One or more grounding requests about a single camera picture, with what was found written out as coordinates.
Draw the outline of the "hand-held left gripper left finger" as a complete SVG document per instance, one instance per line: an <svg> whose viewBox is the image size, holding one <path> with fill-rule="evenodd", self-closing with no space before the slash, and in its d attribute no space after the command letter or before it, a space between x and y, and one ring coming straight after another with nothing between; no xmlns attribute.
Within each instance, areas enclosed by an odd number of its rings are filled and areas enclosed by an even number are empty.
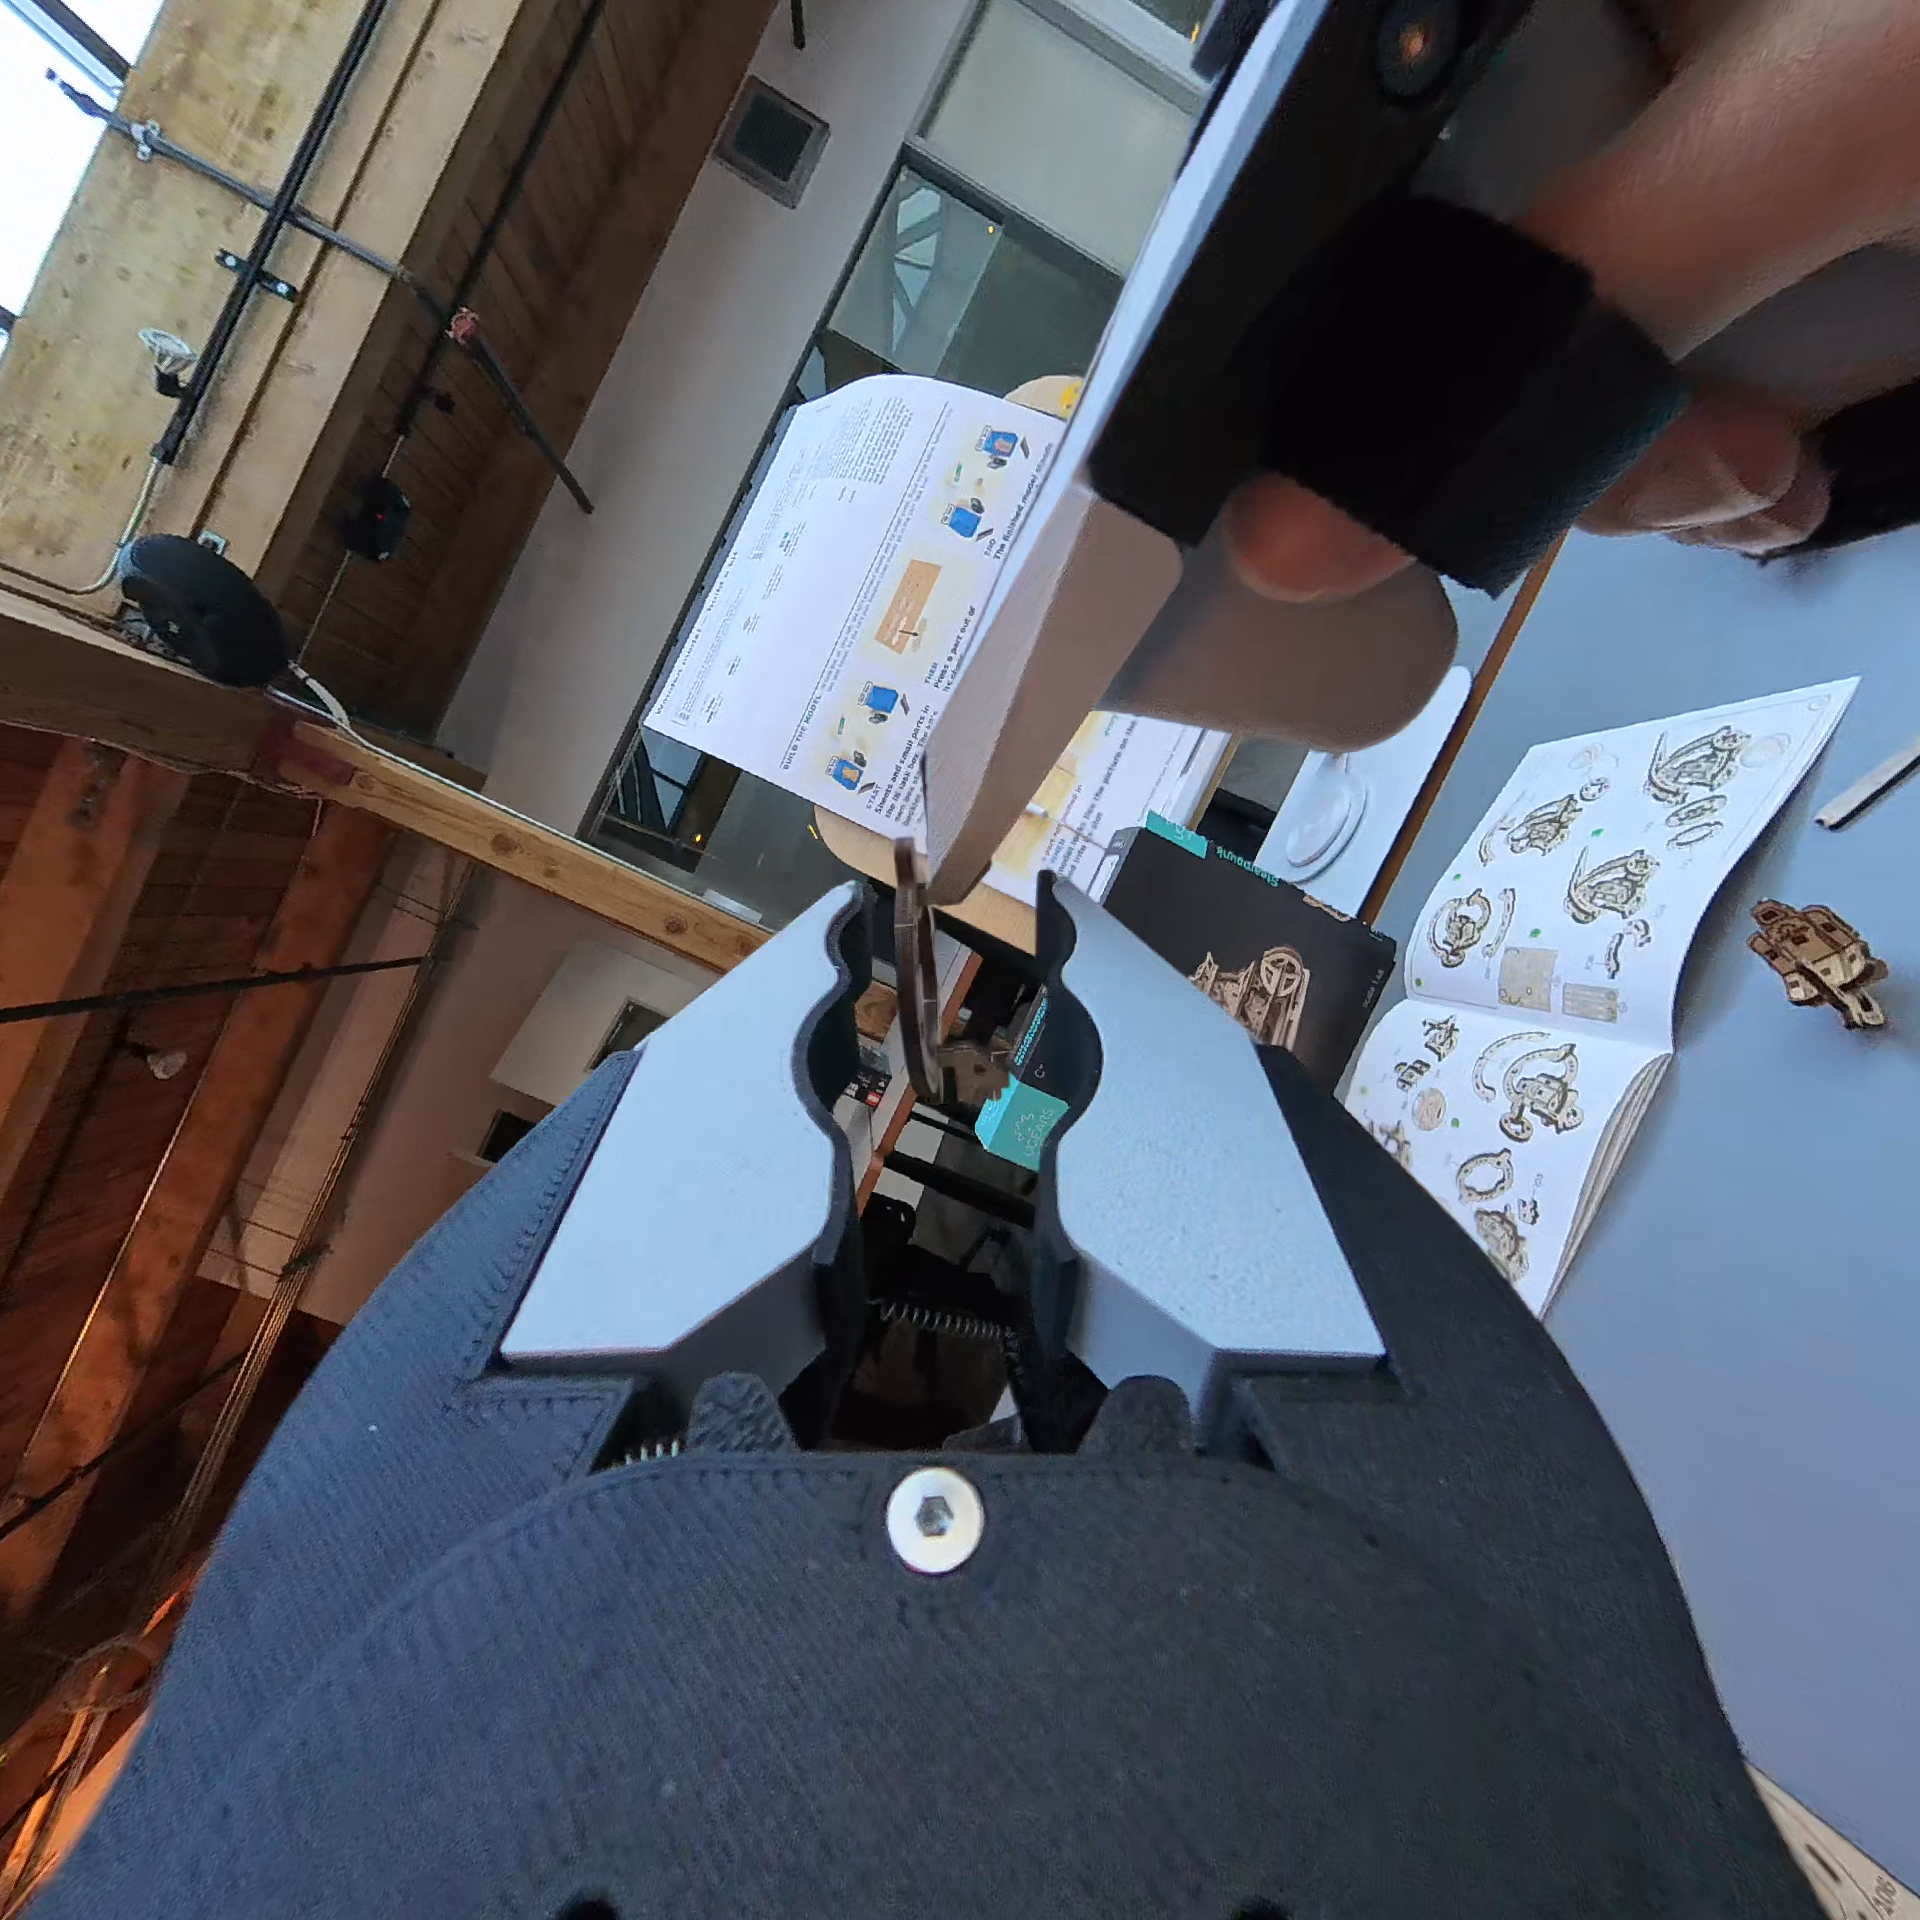
<svg viewBox="0 0 1920 1920"><path fill-rule="evenodd" d="M797 1440L826 1440L870 1290L853 1143L872 890L832 885L636 1048L499 1355L631 1376L690 1414L747 1374Z"/></svg>

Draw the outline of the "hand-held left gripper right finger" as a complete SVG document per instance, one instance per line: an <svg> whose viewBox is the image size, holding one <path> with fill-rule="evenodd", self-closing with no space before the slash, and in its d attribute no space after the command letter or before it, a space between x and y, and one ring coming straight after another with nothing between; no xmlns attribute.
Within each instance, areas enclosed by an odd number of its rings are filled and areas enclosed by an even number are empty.
<svg viewBox="0 0 1920 1920"><path fill-rule="evenodd" d="M1252 1033L1051 873L1036 956L1069 1101L1035 1197L1044 1360L1169 1382L1204 1452L1240 1379L1374 1374L1379 1321Z"/></svg>

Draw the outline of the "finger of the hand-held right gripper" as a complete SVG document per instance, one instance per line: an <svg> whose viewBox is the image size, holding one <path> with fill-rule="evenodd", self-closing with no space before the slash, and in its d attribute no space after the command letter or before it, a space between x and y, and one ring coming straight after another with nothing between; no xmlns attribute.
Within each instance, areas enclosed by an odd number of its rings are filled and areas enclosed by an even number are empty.
<svg viewBox="0 0 1920 1920"><path fill-rule="evenodd" d="M1308 162L1358 132L1357 4L1221 4L1221 77L922 759L927 900L964 900L1255 471L1245 335L1315 244Z"/></svg>

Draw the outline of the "wooden ring part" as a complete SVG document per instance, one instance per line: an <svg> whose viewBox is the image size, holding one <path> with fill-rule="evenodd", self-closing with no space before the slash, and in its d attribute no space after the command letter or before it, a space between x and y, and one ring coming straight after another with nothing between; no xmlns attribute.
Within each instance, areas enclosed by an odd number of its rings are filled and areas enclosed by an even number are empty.
<svg viewBox="0 0 1920 1920"><path fill-rule="evenodd" d="M894 962L902 1051L917 1098L940 1105L946 1095L943 1061L943 981L939 936L927 896L928 867L910 834L892 842Z"/></svg>

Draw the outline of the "assembled wooden model piece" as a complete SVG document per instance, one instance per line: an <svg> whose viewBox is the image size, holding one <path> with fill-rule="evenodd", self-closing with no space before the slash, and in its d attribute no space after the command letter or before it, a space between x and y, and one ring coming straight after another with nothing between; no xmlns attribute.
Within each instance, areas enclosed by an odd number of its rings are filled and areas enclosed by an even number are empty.
<svg viewBox="0 0 1920 1920"><path fill-rule="evenodd" d="M1884 1028L1878 989L1888 963L1852 921L1826 904L1777 897L1755 901L1751 919L1757 932L1747 943L1783 979L1791 1004L1833 1008L1850 1032Z"/></svg>

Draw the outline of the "person's right hand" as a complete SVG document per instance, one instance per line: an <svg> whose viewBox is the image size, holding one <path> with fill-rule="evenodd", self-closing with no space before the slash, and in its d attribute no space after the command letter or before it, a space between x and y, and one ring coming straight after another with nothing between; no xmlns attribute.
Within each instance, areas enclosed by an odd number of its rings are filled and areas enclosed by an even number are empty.
<svg viewBox="0 0 1920 1920"><path fill-rule="evenodd" d="M1519 228L1673 362L1845 256L1917 236L1917 4L1675 4L1663 51L1663 92L1555 172ZM1811 432L1811 400L1709 385L1578 523L1785 552L1830 508Z"/></svg>

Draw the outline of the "printed instruction sheet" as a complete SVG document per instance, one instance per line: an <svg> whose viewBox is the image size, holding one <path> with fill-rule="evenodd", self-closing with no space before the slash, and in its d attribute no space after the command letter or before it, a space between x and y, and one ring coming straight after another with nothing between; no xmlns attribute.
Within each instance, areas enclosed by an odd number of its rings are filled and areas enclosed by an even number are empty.
<svg viewBox="0 0 1920 1920"><path fill-rule="evenodd" d="M790 411L639 721L688 885L780 927L848 876L831 819L925 838L921 762L1067 435L946 380Z"/></svg>

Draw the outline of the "wooden clipboard stand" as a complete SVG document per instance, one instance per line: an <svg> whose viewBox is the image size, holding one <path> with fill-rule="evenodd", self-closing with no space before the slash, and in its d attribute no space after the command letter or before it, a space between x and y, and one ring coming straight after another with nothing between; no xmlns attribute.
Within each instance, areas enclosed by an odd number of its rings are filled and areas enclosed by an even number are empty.
<svg viewBox="0 0 1920 1920"><path fill-rule="evenodd" d="M1044 416L1069 419L1085 384L1085 375L1047 374L1015 387L1012 400L1036 403ZM1188 762L1188 774L1195 779L1201 778L1201 774L1207 778L1178 803L1178 813L1188 827L1199 824L1212 795L1218 791L1233 758L1249 737L1249 731L1204 733L1204 745L1212 755L1207 758L1203 751L1196 751ZM896 884L894 842L885 832L832 813L821 803L815 808L815 827L825 848L841 864L867 876L879 888L891 890ZM990 885L987 879L978 881L964 900L939 907L936 916L955 939L961 939L967 927L972 936L978 933L997 939L1020 954L1036 952L1036 907L1027 900Z"/></svg>

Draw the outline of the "black product box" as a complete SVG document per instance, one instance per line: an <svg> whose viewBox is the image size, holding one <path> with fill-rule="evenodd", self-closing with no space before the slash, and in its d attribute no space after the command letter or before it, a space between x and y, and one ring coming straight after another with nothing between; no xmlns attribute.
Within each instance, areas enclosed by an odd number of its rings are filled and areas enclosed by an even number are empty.
<svg viewBox="0 0 1920 1920"><path fill-rule="evenodd" d="M1221 1138L1233 1085L1284 1051L1329 1108L1397 959L1391 936L1152 813L1103 893L1093 958L1122 963L1098 1091L1171 1138Z"/></svg>

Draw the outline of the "instruction booklet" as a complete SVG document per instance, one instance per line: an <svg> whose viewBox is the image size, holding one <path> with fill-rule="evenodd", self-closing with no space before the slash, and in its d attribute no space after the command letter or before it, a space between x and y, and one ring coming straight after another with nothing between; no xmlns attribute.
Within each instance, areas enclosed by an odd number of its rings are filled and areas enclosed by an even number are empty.
<svg viewBox="0 0 1920 1920"><path fill-rule="evenodd" d="M1532 745L1416 916L1344 1104L1534 1314L1669 1072L1700 924L1859 686Z"/></svg>

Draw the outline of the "thin flat stick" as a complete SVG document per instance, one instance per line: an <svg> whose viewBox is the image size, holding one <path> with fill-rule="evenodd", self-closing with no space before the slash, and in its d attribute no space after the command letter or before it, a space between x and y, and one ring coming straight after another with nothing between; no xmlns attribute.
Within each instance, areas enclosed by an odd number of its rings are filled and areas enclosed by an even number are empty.
<svg viewBox="0 0 1920 1920"><path fill-rule="evenodd" d="M1822 830L1837 832L1859 819L1868 808L1880 803L1894 787L1899 787L1909 775L1918 770L1920 745L1918 740L1905 745L1900 751L1886 755L1878 766L1868 770L1864 775L1848 784L1842 791L1830 797L1817 813L1814 824Z"/></svg>

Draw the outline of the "wall vent grille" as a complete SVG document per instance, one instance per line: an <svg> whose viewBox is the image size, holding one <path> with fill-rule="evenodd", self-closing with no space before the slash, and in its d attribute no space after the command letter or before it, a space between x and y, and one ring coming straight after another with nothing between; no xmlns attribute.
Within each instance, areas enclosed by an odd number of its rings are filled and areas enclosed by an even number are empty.
<svg viewBox="0 0 1920 1920"><path fill-rule="evenodd" d="M712 157L759 191L795 210L831 139L831 124L759 73L748 73Z"/></svg>

